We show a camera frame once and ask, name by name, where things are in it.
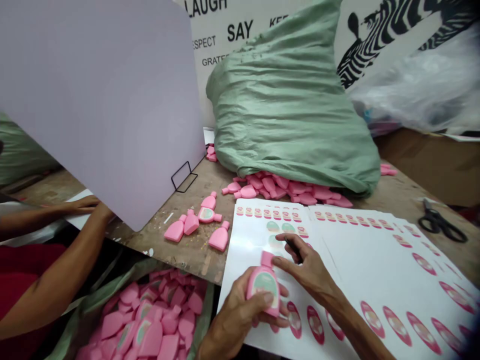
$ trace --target wooden table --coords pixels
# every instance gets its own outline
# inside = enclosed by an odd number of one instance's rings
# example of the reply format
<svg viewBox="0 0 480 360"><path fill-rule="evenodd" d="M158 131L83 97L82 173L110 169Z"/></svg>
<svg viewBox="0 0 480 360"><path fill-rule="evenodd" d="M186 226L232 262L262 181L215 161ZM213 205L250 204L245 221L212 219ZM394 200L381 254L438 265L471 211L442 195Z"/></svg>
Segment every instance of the wooden table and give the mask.
<svg viewBox="0 0 480 360"><path fill-rule="evenodd" d="M207 243L210 235L220 224L201 224L192 235L184 235L179 243L165 240L164 232L188 209L197 214L202 200L212 191L218 193L215 212L232 223L235 198L222 195L222 188L236 176L218 162L203 159L193 171L198 178L186 193L175 192L139 232L132 231L120 219L114 220L107 229L106 236L120 239L118 242L139 252L153 249L153 257L189 273L221 285L224 275L227 250L221 253L210 248ZM64 202L85 187L66 170L49 175L13 195L32 205L50 205ZM416 224L423 216L423 197L437 200L400 171L397 176L382 176L372 197L354 201L356 209L370 209L392 213L394 216ZM480 289L480 230L443 204L433 204L443 217L461 229L469 238L467 243L456 243L442 234L424 234Z"/></svg>

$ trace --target hand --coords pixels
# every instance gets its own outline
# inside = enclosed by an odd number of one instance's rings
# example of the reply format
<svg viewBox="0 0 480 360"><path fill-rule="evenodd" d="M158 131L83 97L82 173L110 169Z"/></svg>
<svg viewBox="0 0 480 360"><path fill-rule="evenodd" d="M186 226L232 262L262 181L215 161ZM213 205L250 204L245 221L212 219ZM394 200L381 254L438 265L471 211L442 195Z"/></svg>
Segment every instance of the hand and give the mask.
<svg viewBox="0 0 480 360"><path fill-rule="evenodd" d="M255 267L249 267L242 276L233 282L230 294L225 299L218 315L213 319L210 329L203 338L198 350L200 360L228 360L240 351L252 325L258 322L271 327L287 328L289 321L282 317L273 317L265 312L272 304L270 292L258 292L245 300L249 278ZM286 297L288 290L280 284L280 295ZM288 316L285 304L280 302L280 313Z"/></svg>
<svg viewBox="0 0 480 360"><path fill-rule="evenodd" d="M89 195L77 201L64 202L59 205L66 215L82 215L90 214L95 210L95 206L100 203L100 200L95 195Z"/></svg>
<svg viewBox="0 0 480 360"><path fill-rule="evenodd" d="M271 263L292 275L295 280L324 307L326 305L326 298L340 297L343 293L330 276L319 253L309 247L302 238L296 234L283 233L277 235L275 238L278 241L284 241L285 237L296 245L303 259L303 264L296 265L299 259L288 244L285 244L285 250L291 255L295 264L281 256L275 256Z"/></svg>
<svg viewBox="0 0 480 360"><path fill-rule="evenodd" d="M95 211L93 212L92 216L101 217L101 218L107 220L107 222L109 222L110 220L112 220L115 217L115 214L113 213L112 210L110 210L107 207L107 205L105 205L103 202L100 202L96 206Z"/></svg>

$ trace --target green sack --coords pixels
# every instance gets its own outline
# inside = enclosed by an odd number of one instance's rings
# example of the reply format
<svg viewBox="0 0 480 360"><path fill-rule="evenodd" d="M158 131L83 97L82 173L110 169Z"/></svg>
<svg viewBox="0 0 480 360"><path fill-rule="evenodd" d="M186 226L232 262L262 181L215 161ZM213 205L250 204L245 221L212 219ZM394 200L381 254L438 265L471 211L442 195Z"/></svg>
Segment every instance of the green sack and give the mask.
<svg viewBox="0 0 480 360"><path fill-rule="evenodd" d="M97 291L86 296L72 314L55 349L53 349L45 360L75 359L77 350L88 344L92 332L99 323L102 309L110 298L143 276L153 271L168 268L170 268L170 266L153 258L139 261L124 275L117 277ZM193 342L187 360L193 360L195 358L200 342L209 329L213 300L214 285L208 283L205 299L203 300L203 310L200 316L196 318L195 334L193 335Z"/></svg>
<svg viewBox="0 0 480 360"><path fill-rule="evenodd" d="M340 4L323 0L289 16L214 68L206 94L216 156L227 169L372 194L378 150L335 66Z"/></svg>
<svg viewBox="0 0 480 360"><path fill-rule="evenodd" d="M0 140L3 142L0 186L60 167L48 152L3 112L0 112Z"/></svg>

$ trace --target label sticker sheet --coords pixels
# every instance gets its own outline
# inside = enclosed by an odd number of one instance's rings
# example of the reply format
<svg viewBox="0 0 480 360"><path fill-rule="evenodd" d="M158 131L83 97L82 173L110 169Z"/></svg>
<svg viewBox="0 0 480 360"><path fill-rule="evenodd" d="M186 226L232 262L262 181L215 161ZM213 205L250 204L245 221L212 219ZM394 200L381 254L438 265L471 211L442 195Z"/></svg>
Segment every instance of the label sticker sheet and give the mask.
<svg viewBox="0 0 480 360"><path fill-rule="evenodd" d="M295 233L316 250L352 306L397 359L454 359L480 311L480 292L422 232L373 210L239 199L219 310L263 250L291 260L275 235ZM290 328L261 323L245 343L290 359L358 359L330 314L287 273Z"/></svg>

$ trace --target person's left hand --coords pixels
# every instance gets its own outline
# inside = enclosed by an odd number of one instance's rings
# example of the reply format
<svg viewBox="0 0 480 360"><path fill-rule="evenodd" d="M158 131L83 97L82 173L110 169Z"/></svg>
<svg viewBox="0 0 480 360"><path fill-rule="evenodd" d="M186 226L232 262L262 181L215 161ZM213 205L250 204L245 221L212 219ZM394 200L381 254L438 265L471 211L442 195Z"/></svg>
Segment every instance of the person's left hand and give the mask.
<svg viewBox="0 0 480 360"><path fill-rule="evenodd" d="M100 200L95 195L89 195L77 201L64 202L60 204L66 215L82 215L90 214L95 210L95 207L100 203Z"/></svg>
<svg viewBox="0 0 480 360"><path fill-rule="evenodd" d="M288 328L289 321L283 317L273 317L265 312L272 304L271 292L258 292L249 300L245 299L247 286L255 266L249 267L242 276L233 282L230 293L225 299L220 312L213 319L198 350L200 360L228 360L240 351L247 334L258 322L270 324L272 328ZM280 284L280 295L288 296L289 291ZM289 311L280 302L280 313L288 317Z"/></svg>

